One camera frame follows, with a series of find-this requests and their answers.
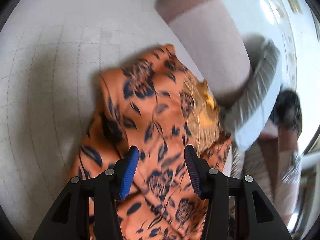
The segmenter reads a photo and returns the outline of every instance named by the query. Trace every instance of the blue leaf pattern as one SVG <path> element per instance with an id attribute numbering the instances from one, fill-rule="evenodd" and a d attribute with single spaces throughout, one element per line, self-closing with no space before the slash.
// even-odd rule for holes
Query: blue leaf pattern
<path id="1" fill-rule="evenodd" d="M 157 53 L 154 53 L 153 55 L 155 55 L 155 57 L 156 57 L 158 60 L 160 60 L 160 57 L 159 57 L 159 55 L 158 55 Z"/>
<path id="2" fill-rule="evenodd" d="M 163 161 L 163 163 L 161 164 L 161 168 L 165 168 L 167 166 L 169 166 L 170 164 L 174 163 L 176 160 L 178 160 L 181 156 L 181 153 L 176 154 L 173 157 L 167 158 Z"/>
<path id="3" fill-rule="evenodd" d="M 164 230 L 163 236 L 166 237 L 168 235 L 168 228 Z"/>
<path id="4" fill-rule="evenodd" d="M 140 160 L 144 161 L 144 159 L 146 158 L 146 154 L 144 151 L 141 151 L 140 153 Z"/>
<path id="5" fill-rule="evenodd" d="M 168 54 L 169 58 L 174 58 L 175 57 L 175 55 L 172 55 L 172 53 L 167 48 L 165 50 L 167 51 L 167 54 Z"/>
<path id="6" fill-rule="evenodd" d="M 108 108 L 109 108 L 109 113 L 115 119 L 115 114 L 114 114 L 114 110 L 113 110 L 113 104 L 112 104 L 111 97 L 109 97 Z"/>
<path id="7" fill-rule="evenodd" d="M 141 202 L 137 202 L 135 204 L 133 204 L 127 211 L 127 215 L 131 215 L 133 213 L 135 213 L 140 207 L 141 207 L 142 203 Z"/>
<path id="8" fill-rule="evenodd" d="M 153 132 L 153 123 L 150 122 L 149 125 L 146 128 L 145 134 L 144 134 L 144 142 L 146 143 L 149 139 L 152 138 L 152 132 Z"/>
<path id="9" fill-rule="evenodd" d="M 131 98 L 133 93 L 141 99 L 154 95 L 155 89 L 152 82 L 154 71 L 152 70 L 152 65 L 152 62 L 139 59 L 130 68 L 122 69 L 123 74 L 127 77 L 123 87 L 124 99 Z"/>
<path id="10" fill-rule="evenodd" d="M 109 164 L 108 164 L 108 169 L 113 169 L 114 166 L 115 166 L 115 163 L 109 163 Z"/>
<path id="11" fill-rule="evenodd" d="M 165 109 L 167 109 L 169 106 L 167 104 L 159 104 L 158 106 L 156 106 L 156 113 L 157 114 L 161 114 Z"/>
<path id="12" fill-rule="evenodd" d="M 185 185 L 185 187 L 182 189 L 182 190 L 187 190 L 188 188 L 190 188 L 191 187 L 191 183 L 188 183 L 187 185 Z"/>
<path id="13" fill-rule="evenodd" d="M 150 228 L 153 228 L 156 224 L 160 223 L 160 221 L 162 220 L 162 218 L 163 218 L 163 216 L 161 216 L 161 215 L 156 216 L 156 218 L 153 219 L 152 222 L 150 223 L 150 225 L 148 226 L 148 230 L 149 230 Z"/>
<path id="14" fill-rule="evenodd" d="M 150 206 L 150 211 L 155 214 L 156 216 L 159 215 L 159 210 L 154 206 L 154 205 L 151 205 Z"/>
<path id="15" fill-rule="evenodd" d="M 170 78 L 174 83 L 177 83 L 176 77 L 171 73 L 166 73 L 167 77 Z"/>
<path id="16" fill-rule="evenodd" d="M 149 202 L 149 200 L 147 200 L 147 199 L 145 198 L 144 201 L 146 202 L 146 204 L 147 204 L 148 206 L 151 206 L 151 203 Z"/>
<path id="17" fill-rule="evenodd" d="M 180 128 L 176 128 L 175 126 L 173 126 L 171 129 L 171 134 L 173 136 L 176 136 L 176 135 L 179 135 L 179 133 L 180 133 Z"/>
<path id="18" fill-rule="evenodd" d="M 180 107 L 184 119 L 187 119 L 194 108 L 194 100 L 192 96 L 186 92 L 180 93 Z"/>
<path id="19" fill-rule="evenodd" d="M 90 138 L 90 127 L 91 127 L 91 125 L 93 124 L 93 118 L 91 119 L 91 121 L 90 121 L 90 123 L 89 123 L 89 125 L 88 125 L 88 129 L 87 129 L 87 136 Z"/>
<path id="20" fill-rule="evenodd" d="M 130 117 L 123 116 L 123 125 L 125 128 L 128 128 L 128 129 L 133 128 L 133 129 L 137 130 L 136 124 L 134 123 L 134 121 Z"/>
<path id="21" fill-rule="evenodd" d="M 186 131 L 186 134 L 189 135 L 189 136 L 191 136 L 191 132 L 189 131 L 189 128 L 188 128 L 187 123 L 184 124 L 183 128 L 184 128 L 184 130 Z"/>
<path id="22" fill-rule="evenodd" d="M 156 120 L 154 120 L 154 123 L 155 123 L 157 130 L 158 130 L 158 133 L 163 134 L 163 130 L 162 130 L 161 125 Z"/>
<path id="23" fill-rule="evenodd" d="M 173 60 L 171 60 L 171 61 L 166 60 L 166 61 L 164 62 L 164 66 L 165 66 L 167 69 L 169 69 L 170 71 L 175 71 L 175 70 L 176 70 L 176 63 L 175 63 Z"/>
<path id="24" fill-rule="evenodd" d="M 176 180 L 173 180 L 171 183 L 171 187 L 177 187 L 179 185 L 179 182 L 177 182 Z"/>
<path id="25" fill-rule="evenodd" d="M 119 129 L 118 123 L 116 121 L 109 120 L 103 112 L 100 113 L 100 117 L 102 119 L 102 130 L 104 137 L 113 141 L 114 143 L 120 142 L 123 134 Z"/>
<path id="26" fill-rule="evenodd" d="M 80 147 L 81 151 L 87 155 L 90 159 L 94 160 L 100 167 L 102 167 L 102 159 L 100 154 L 88 145 L 84 145 Z"/>
<path id="27" fill-rule="evenodd" d="M 176 220 L 183 225 L 192 215 L 195 203 L 189 201 L 188 198 L 182 198 L 176 212 Z"/>
<path id="28" fill-rule="evenodd" d="M 172 176 L 173 171 L 170 169 L 167 169 L 163 173 L 156 170 L 153 171 L 146 181 L 149 189 L 160 201 L 164 201 L 167 193 L 169 192 Z"/>
<path id="29" fill-rule="evenodd" d="M 83 170 L 84 171 L 84 176 L 85 176 L 85 179 L 90 179 L 91 176 L 90 176 L 90 172 L 87 171 L 86 169 Z"/>
<path id="30" fill-rule="evenodd" d="M 176 240 L 176 239 L 177 239 L 176 236 L 169 235 L 169 236 L 164 237 L 162 240 Z"/>
<path id="31" fill-rule="evenodd" d="M 186 172 L 184 171 L 183 173 L 180 174 L 179 179 L 183 178 Z"/>
<path id="32" fill-rule="evenodd" d="M 167 143 L 164 141 L 163 145 L 161 145 L 158 150 L 158 162 L 163 159 L 164 155 L 167 152 L 168 152 L 168 146 L 167 146 Z"/>
<path id="33" fill-rule="evenodd" d="M 170 94 L 167 91 L 161 91 L 160 94 L 165 96 L 165 97 L 170 97 Z"/>
<path id="34" fill-rule="evenodd" d="M 136 111 L 141 116 L 140 110 L 134 102 L 131 102 L 130 106 L 134 111 Z"/>
<path id="35" fill-rule="evenodd" d="M 155 237 L 160 230 L 161 230 L 161 227 L 152 229 L 152 230 L 151 230 L 151 233 L 149 234 L 149 236 L 150 236 L 150 237 Z"/>
<path id="36" fill-rule="evenodd" d="M 176 207 L 175 202 L 172 200 L 172 198 L 169 198 L 169 205 L 172 206 L 173 208 Z"/>
<path id="37" fill-rule="evenodd" d="M 182 169 L 186 166 L 186 163 L 183 162 L 182 164 L 180 164 L 177 169 L 176 169 L 176 173 L 175 173 L 175 176 L 178 176 L 180 171 L 182 171 Z"/>
<path id="38" fill-rule="evenodd" d="M 120 110 L 119 110 L 119 104 L 116 106 L 115 110 L 115 116 L 116 116 L 116 120 L 118 122 L 120 122 Z"/>
<path id="39" fill-rule="evenodd" d="M 163 49 L 161 49 L 161 47 L 156 48 L 156 50 L 159 50 L 159 51 L 161 51 L 162 53 L 164 53 L 164 50 L 163 50 Z"/>

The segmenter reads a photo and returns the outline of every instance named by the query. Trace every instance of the pillow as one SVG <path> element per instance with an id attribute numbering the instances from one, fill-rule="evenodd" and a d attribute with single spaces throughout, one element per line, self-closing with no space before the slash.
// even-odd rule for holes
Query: pillow
<path id="1" fill-rule="evenodd" d="M 241 35 L 221 0 L 158 0 L 156 10 L 208 81 L 221 106 L 242 95 L 252 75 Z"/>
<path id="2" fill-rule="evenodd" d="M 240 151 L 246 151 L 264 128 L 280 91 L 281 55 L 267 41 L 246 89 L 224 114 L 222 126 Z"/>

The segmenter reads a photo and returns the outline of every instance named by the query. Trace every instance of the white wall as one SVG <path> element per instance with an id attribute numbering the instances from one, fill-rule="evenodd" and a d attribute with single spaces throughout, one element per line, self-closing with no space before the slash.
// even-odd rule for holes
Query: white wall
<path id="1" fill-rule="evenodd" d="M 302 14 L 294 14 L 288 0 L 282 0 L 292 27 L 297 54 L 297 93 L 302 108 L 302 134 L 299 150 L 303 151 L 320 124 L 320 43 L 312 14 L 305 0 L 298 0 Z"/>
<path id="2" fill-rule="evenodd" d="M 302 157 L 302 169 L 308 170 L 320 163 L 320 151 L 316 151 Z"/>

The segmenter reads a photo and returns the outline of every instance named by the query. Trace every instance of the gray grid line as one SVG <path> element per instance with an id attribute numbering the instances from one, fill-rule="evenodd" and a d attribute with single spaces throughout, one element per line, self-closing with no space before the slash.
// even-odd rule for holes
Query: gray grid line
<path id="1" fill-rule="evenodd" d="M 38 42 L 39 42 L 39 40 L 40 40 L 40 38 L 41 38 L 42 32 L 43 32 L 43 29 L 42 29 L 41 33 L 39 34 L 37 44 L 38 44 Z M 36 46 L 36 48 L 35 48 L 35 51 L 33 52 L 32 60 L 31 60 L 31 67 L 30 67 L 30 69 L 29 69 L 29 78 L 28 78 L 27 112 L 28 112 L 29 132 L 30 132 L 32 149 L 33 149 L 33 153 L 34 153 L 34 155 L 35 155 L 36 163 L 37 163 L 37 165 L 38 165 L 38 167 L 39 167 L 39 170 L 40 170 L 40 172 L 41 172 L 42 178 L 43 178 L 43 180 L 44 180 L 44 182 L 45 182 L 45 184 L 46 184 L 46 186 L 47 186 L 48 192 L 49 192 L 50 196 L 53 198 L 53 194 L 51 193 L 50 187 L 49 187 L 49 185 L 48 185 L 48 182 L 47 182 L 46 178 L 44 177 L 44 173 L 43 173 L 43 171 L 42 171 L 42 169 L 41 169 L 41 166 L 40 166 L 40 163 L 39 163 L 37 154 L 36 154 L 35 145 L 34 145 L 34 141 L 33 141 L 33 138 L 32 138 L 32 131 L 31 131 L 30 108 L 29 108 L 30 98 L 29 98 L 29 94 L 30 94 L 31 70 L 32 70 L 33 60 L 34 60 L 36 51 L 37 51 L 37 46 Z"/>
<path id="2" fill-rule="evenodd" d="M 80 128 L 81 128 L 81 134 L 83 134 L 83 126 L 82 126 L 82 121 L 81 121 L 81 112 L 80 112 L 80 103 L 79 103 L 79 64 L 80 64 L 80 53 L 81 53 L 81 46 L 82 46 L 82 39 L 83 39 L 83 32 L 81 32 L 81 37 L 80 37 L 80 42 L 79 42 L 79 47 L 78 47 L 78 58 L 77 58 L 77 103 L 78 103 L 78 114 L 79 114 L 79 122 L 80 122 Z"/>
<path id="3" fill-rule="evenodd" d="M 57 56 L 58 56 L 58 47 L 59 47 L 59 44 L 60 44 L 60 41 L 61 41 L 62 33 L 63 33 L 63 26 L 61 28 L 61 33 L 60 33 L 59 40 L 58 40 L 58 43 L 57 43 L 56 54 L 54 56 L 54 62 L 53 62 L 52 83 L 51 83 L 51 103 L 52 103 L 52 117 L 53 117 L 54 133 L 56 135 L 57 144 L 58 144 L 58 148 L 59 148 L 59 152 L 60 152 L 62 163 L 64 165 L 65 170 L 67 171 L 66 164 L 64 163 L 64 160 L 63 160 L 63 157 L 62 157 L 61 146 L 60 146 L 60 142 L 59 142 L 59 138 L 58 138 L 58 131 L 57 131 L 57 126 L 56 126 L 56 118 L 55 118 L 55 115 L 54 115 L 54 98 L 53 98 L 54 69 L 55 69 L 55 66 L 56 66 L 56 60 L 57 60 Z"/>
<path id="4" fill-rule="evenodd" d="M 2 179 L 2 176 L 1 176 L 1 175 L 0 175 L 0 179 L 2 180 L 2 184 L 4 185 L 4 187 L 5 187 L 5 189 L 7 190 L 7 192 L 11 195 L 10 200 L 11 200 L 12 204 L 13 204 L 15 207 L 18 207 L 19 204 L 15 204 L 15 203 L 13 202 L 13 200 L 12 200 L 12 199 L 13 199 L 13 198 L 12 198 L 12 194 L 11 194 L 10 191 L 8 190 L 8 187 L 7 187 L 7 185 L 5 184 L 4 180 Z M 26 217 L 22 214 L 21 210 L 20 210 L 20 209 L 17 209 L 17 210 L 18 210 L 18 212 L 20 213 L 20 215 L 23 217 L 23 219 L 24 219 L 24 220 L 27 220 Z"/>
<path id="5" fill-rule="evenodd" d="M 48 42 L 48 43 L 43 43 L 43 44 L 37 44 L 38 46 L 42 46 L 42 45 L 52 45 L 52 44 L 78 44 L 80 42 Z M 81 42 L 82 44 L 100 44 L 100 45 L 108 45 L 108 43 L 99 43 L 99 42 Z M 22 48 L 17 48 L 17 49 L 14 49 L 14 50 L 10 50 L 9 52 L 6 52 L 6 54 L 10 54 L 10 53 L 13 53 L 13 52 L 17 52 L 18 50 L 22 50 L 22 49 L 26 49 L 28 47 L 22 47 Z"/>
<path id="6" fill-rule="evenodd" d="M 120 47 L 117 44 L 111 44 L 111 46 L 115 46 L 118 49 L 118 60 L 122 57 Z"/>
<path id="7" fill-rule="evenodd" d="M 79 64 L 92 64 L 92 63 L 95 63 L 97 64 L 98 62 L 97 61 L 88 61 L 88 62 L 85 62 L 85 61 L 79 61 Z M 63 65 L 77 65 L 77 63 L 64 63 Z M 41 65 L 41 66 L 37 66 L 37 67 L 33 67 L 32 69 L 39 69 L 39 68 L 45 68 L 47 67 L 47 65 Z M 24 72 L 29 72 L 32 70 L 31 68 L 29 69 L 25 69 L 25 70 L 19 70 L 19 71 L 16 71 L 14 73 L 11 73 L 11 76 L 14 76 L 18 73 L 24 73 Z"/>
<path id="8" fill-rule="evenodd" d="M 24 35 L 24 32 L 23 32 L 23 33 L 22 33 L 22 35 L 21 35 L 21 38 L 20 38 L 20 40 L 19 40 L 19 43 L 18 43 L 17 48 L 18 48 L 18 47 L 19 47 L 19 45 L 20 45 L 20 42 L 21 42 L 21 40 L 22 40 L 23 35 Z M 20 180 L 21 180 L 21 183 L 22 183 L 22 185 L 23 185 L 23 187 L 24 187 L 24 189 L 25 189 L 25 191 L 26 191 L 26 193 L 27 193 L 27 195 L 28 195 L 29 199 L 31 200 L 31 202 L 32 202 L 32 203 L 34 203 L 34 204 L 36 204 L 36 203 L 33 201 L 33 199 L 31 198 L 31 196 L 30 196 L 30 194 L 29 194 L 29 192 L 28 192 L 28 190 L 27 190 L 27 188 L 26 188 L 25 184 L 23 183 L 23 180 L 22 180 L 22 177 L 21 177 L 21 174 L 20 174 L 20 172 L 19 172 L 18 165 L 17 165 L 16 158 L 14 157 L 14 154 L 13 154 L 13 148 L 12 148 L 12 143 L 11 143 L 11 139 L 10 139 L 10 129 L 9 129 L 9 122 L 8 122 L 8 119 L 9 119 L 9 115 L 8 115 L 8 98 L 9 98 L 9 84 L 10 84 L 10 77 L 11 77 L 12 66 L 13 66 L 13 63 L 14 63 L 15 58 L 16 58 L 16 53 L 14 54 L 13 59 L 12 59 L 12 64 L 11 64 L 10 74 L 9 74 L 9 80 L 8 80 L 8 89 L 7 89 L 7 105 L 6 105 L 6 107 L 7 107 L 7 129 L 8 129 L 8 140 L 9 140 L 9 144 L 10 144 L 10 149 L 11 149 L 12 158 L 13 158 L 14 164 L 16 165 L 16 170 L 17 170 L 17 173 L 19 174 L 19 178 L 20 178 Z"/>
<path id="9" fill-rule="evenodd" d="M 15 105 L 16 103 L 19 103 L 19 102 L 20 102 L 20 100 L 13 101 L 12 103 L 7 104 L 7 105 L 5 105 L 5 106 L 0 106 L 0 109 L 1 109 L 1 108 L 5 108 L 5 107 L 7 107 L 7 106 Z"/>
<path id="10" fill-rule="evenodd" d="M 102 62 L 101 62 L 101 41 L 102 41 L 102 31 L 103 30 L 100 30 L 100 44 L 99 44 L 99 71 L 100 71 L 100 74 L 102 72 Z"/>

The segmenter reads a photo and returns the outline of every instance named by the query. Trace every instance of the orange floral fabric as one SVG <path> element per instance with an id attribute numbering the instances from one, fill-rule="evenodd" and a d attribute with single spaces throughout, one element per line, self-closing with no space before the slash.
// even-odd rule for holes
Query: orange floral fabric
<path id="1" fill-rule="evenodd" d="M 172 45 L 100 78 L 102 100 L 69 177 L 96 177 L 113 168 L 131 145 L 138 147 L 130 194 L 117 202 L 124 239 L 200 239 L 207 201 L 193 192 L 184 162 L 184 147 L 194 145 L 186 120 L 197 104 L 183 90 L 186 78 L 196 80 Z M 200 155 L 222 171 L 230 144 L 221 137 Z M 89 205 L 93 216 L 94 199 Z"/>

